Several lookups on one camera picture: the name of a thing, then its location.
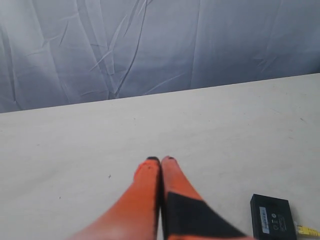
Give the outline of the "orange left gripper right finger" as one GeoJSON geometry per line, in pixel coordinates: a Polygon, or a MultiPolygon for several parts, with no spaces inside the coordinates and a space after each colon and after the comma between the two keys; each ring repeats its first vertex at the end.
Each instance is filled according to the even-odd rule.
{"type": "Polygon", "coordinates": [[[162,230],[165,240],[252,240],[217,214],[199,195],[177,160],[161,161],[163,202],[162,230]]]}

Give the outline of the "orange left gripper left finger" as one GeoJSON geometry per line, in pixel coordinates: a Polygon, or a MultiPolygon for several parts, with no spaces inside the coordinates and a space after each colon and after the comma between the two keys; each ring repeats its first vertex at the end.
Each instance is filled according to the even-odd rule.
{"type": "Polygon", "coordinates": [[[97,220],[70,240],[155,240],[158,232],[161,165],[157,157],[143,161],[132,184],[97,220]]]}

